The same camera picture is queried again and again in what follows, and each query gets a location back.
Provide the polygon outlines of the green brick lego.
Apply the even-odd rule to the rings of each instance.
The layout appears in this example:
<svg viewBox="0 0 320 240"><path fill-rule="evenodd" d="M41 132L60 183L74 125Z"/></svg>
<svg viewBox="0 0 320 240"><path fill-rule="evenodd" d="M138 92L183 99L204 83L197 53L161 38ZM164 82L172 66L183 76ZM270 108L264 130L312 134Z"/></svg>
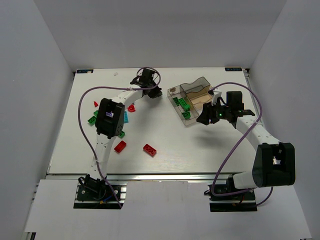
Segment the green brick lego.
<svg viewBox="0 0 320 240"><path fill-rule="evenodd" d="M90 119L87 120L87 122L92 126L96 122L96 116L92 116Z"/></svg>
<svg viewBox="0 0 320 240"><path fill-rule="evenodd" d="M183 116L183 118L184 118L185 120L188 120L188 119L190 119L191 114L190 114L189 111L188 111L188 112L183 112L183 113L182 113L182 116Z"/></svg>
<svg viewBox="0 0 320 240"><path fill-rule="evenodd" d="M177 106L179 106L179 105L180 105L179 100L178 100L178 98L177 98L177 97L174 97L174 98L173 98L173 101L175 102L175 104L176 104Z"/></svg>

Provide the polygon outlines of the green long lego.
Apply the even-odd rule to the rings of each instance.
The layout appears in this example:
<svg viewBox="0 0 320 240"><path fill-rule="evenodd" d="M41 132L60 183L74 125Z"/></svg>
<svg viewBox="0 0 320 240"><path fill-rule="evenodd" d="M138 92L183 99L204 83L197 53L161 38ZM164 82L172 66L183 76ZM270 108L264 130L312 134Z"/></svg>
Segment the green long lego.
<svg viewBox="0 0 320 240"><path fill-rule="evenodd" d="M184 106L187 104L187 102L183 98L179 98L178 101L181 106Z"/></svg>

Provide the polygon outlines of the green square lego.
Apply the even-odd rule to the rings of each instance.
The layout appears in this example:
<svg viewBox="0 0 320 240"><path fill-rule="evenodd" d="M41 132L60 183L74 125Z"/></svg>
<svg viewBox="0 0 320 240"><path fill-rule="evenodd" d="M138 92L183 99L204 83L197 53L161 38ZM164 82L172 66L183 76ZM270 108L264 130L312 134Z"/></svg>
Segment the green square lego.
<svg viewBox="0 0 320 240"><path fill-rule="evenodd" d="M125 132L124 132L124 131L122 131L122 132L118 135L118 137L121 138L121 139L122 139L124 136L125 136Z"/></svg>
<svg viewBox="0 0 320 240"><path fill-rule="evenodd" d="M189 104L185 104L185 105L183 106L183 110L184 110L185 112L189 112L189 111L190 111L190 105L189 105Z"/></svg>

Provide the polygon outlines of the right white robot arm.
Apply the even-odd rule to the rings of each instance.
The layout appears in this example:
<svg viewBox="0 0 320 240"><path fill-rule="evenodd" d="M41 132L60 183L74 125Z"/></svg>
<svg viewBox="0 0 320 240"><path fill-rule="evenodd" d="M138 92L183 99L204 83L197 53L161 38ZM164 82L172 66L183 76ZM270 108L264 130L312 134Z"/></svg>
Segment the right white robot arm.
<svg viewBox="0 0 320 240"><path fill-rule="evenodd" d="M249 190L293 185L296 181L294 146L273 137L259 124L254 112L245 109L241 91L228 91L226 101L220 91L209 90L208 93L212 101L203 104L196 121L207 126L226 120L255 150L252 170L229 177L229 187L232 190Z"/></svg>

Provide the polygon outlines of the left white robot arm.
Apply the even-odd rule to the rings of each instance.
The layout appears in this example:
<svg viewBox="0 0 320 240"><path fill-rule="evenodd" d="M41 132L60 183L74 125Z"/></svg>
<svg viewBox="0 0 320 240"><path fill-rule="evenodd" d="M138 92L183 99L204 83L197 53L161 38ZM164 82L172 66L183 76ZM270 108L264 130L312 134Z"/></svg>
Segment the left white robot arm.
<svg viewBox="0 0 320 240"><path fill-rule="evenodd" d="M92 178L103 179L107 175L109 157L116 137L123 130L127 107L144 96L154 99L162 95L160 83L155 82L154 78L161 80L161 75L156 69L142 67L137 71L136 77L130 82L129 87L111 87L111 90L121 90L121 93L112 98L103 98L100 101L95 120L95 147L85 137L93 152L92 163L88 170L88 174Z"/></svg>

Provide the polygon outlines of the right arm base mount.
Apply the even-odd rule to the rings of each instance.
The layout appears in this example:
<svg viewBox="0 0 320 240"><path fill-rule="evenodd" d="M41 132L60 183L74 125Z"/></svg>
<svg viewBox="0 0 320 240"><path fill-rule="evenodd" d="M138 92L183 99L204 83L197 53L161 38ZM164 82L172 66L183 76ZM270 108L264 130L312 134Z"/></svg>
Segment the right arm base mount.
<svg viewBox="0 0 320 240"><path fill-rule="evenodd" d="M246 193L215 196L211 192L212 185L203 194L209 197L209 207L212 213L257 212L256 196L253 191Z"/></svg>

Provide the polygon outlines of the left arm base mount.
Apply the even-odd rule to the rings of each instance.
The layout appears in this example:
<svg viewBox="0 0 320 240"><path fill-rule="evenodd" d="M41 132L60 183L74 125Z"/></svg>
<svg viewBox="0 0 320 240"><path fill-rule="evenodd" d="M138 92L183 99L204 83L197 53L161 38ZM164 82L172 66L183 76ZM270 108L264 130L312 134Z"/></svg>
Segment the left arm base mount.
<svg viewBox="0 0 320 240"><path fill-rule="evenodd" d="M74 209L120 210L125 197L123 185L111 185L103 179L94 179L89 174L78 178L73 203Z"/></svg>

